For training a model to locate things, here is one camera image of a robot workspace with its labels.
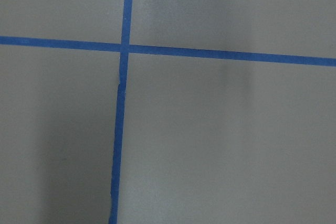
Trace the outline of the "vertical blue tape line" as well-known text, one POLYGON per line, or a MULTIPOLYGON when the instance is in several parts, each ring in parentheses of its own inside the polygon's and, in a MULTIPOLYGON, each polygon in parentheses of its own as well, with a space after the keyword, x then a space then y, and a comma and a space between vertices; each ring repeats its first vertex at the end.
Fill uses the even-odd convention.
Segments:
POLYGON ((121 172, 121 155, 123 140, 123 124, 125 111, 125 96, 127 89, 128 59, 131 34, 131 16, 132 0, 124 0, 122 31, 121 31, 121 49, 119 57, 119 84, 116 101, 116 117, 114 127, 113 157, 111 170, 111 209, 108 223, 117 223, 118 204, 119 204, 119 186, 121 172))

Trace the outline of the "horizontal blue tape line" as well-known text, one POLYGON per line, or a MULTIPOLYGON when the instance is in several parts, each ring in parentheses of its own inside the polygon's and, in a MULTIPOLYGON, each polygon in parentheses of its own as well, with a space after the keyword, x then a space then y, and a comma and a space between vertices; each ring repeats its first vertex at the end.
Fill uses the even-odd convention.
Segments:
MULTIPOLYGON (((1 44, 12 46, 78 49, 78 50, 108 51, 108 52, 121 51, 121 45, 114 43, 11 37, 11 36, 1 36, 1 44)), ((128 52, 134 54, 260 61, 260 62, 335 67, 335 59, 333 58, 261 54, 253 52, 235 52, 235 51, 174 48, 174 47, 159 47, 159 46, 144 46, 144 45, 130 45, 128 52)))

